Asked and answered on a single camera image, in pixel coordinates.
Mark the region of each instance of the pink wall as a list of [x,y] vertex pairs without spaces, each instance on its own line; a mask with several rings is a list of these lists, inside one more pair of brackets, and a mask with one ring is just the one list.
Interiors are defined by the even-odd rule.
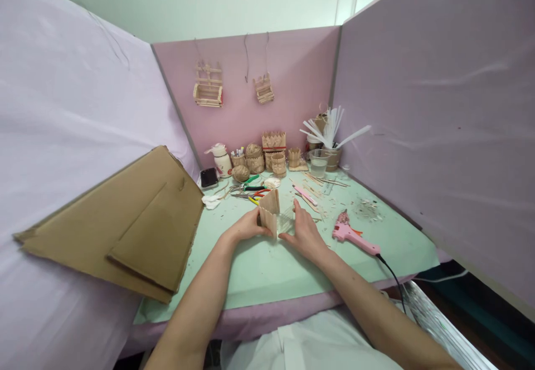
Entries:
[[173,97],[193,139],[203,168],[213,167],[213,156],[204,154],[221,142],[228,151],[249,143],[261,144],[263,131],[283,130],[288,147],[304,148],[303,121],[327,108],[333,77],[339,27],[322,27],[269,34],[268,69],[275,101],[260,105],[252,78],[266,71],[265,33],[248,35],[249,83],[244,36],[197,40],[203,59],[223,69],[222,108],[197,106],[193,87],[198,60],[194,41],[154,45]]

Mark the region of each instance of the hot glue gun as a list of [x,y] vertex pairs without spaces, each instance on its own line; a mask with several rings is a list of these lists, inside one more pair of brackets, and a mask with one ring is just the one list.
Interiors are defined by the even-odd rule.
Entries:
[[350,242],[353,242],[371,256],[377,256],[381,253],[381,248],[379,246],[368,242],[361,235],[362,232],[355,231],[349,226],[349,216],[347,215],[347,210],[344,210],[336,220],[333,238],[338,239],[340,242],[343,242],[346,239],[350,240]]

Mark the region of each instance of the wire hook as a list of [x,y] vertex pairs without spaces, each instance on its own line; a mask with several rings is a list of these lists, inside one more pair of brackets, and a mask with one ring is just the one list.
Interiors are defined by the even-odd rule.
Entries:
[[195,49],[197,50],[197,55],[199,56],[199,64],[201,65],[201,67],[203,67],[205,65],[205,61],[204,59],[202,59],[201,53],[199,52],[199,45],[197,44],[196,37],[193,39],[193,42],[195,43]]
[[245,82],[246,83],[249,83],[249,53],[247,51],[247,36],[249,35],[249,33],[247,33],[245,35],[245,38],[244,38],[244,45],[245,45],[245,55],[247,56],[247,74],[245,75]]
[[266,74],[269,73],[269,70],[268,70],[268,45],[269,45],[269,32],[266,32],[267,33],[267,43],[266,43]]

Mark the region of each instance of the black power cord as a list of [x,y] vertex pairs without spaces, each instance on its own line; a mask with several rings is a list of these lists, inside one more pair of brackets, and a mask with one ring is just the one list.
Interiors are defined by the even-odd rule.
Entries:
[[397,288],[400,290],[401,305],[403,306],[403,312],[405,312],[405,314],[407,314],[407,310],[405,310],[405,303],[403,302],[403,292],[401,291],[400,282],[397,280],[396,274],[394,274],[394,272],[392,271],[390,266],[388,264],[386,264],[386,261],[381,257],[380,254],[375,255],[375,257],[378,258],[381,261],[381,263],[386,265],[386,268],[388,268],[390,270],[390,272],[392,273],[392,275],[394,276],[394,279],[396,280],[396,283],[397,283]]

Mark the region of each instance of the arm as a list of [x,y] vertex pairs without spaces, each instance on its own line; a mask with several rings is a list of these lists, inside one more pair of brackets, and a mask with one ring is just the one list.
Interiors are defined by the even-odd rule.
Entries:
[[333,283],[373,346],[404,369],[461,369],[429,335],[327,248],[310,214],[294,200],[295,235],[281,233]]
[[268,229],[257,225],[258,215],[257,207],[221,235],[169,320],[147,362],[147,370],[202,369],[227,295],[236,245],[255,235],[271,235]]

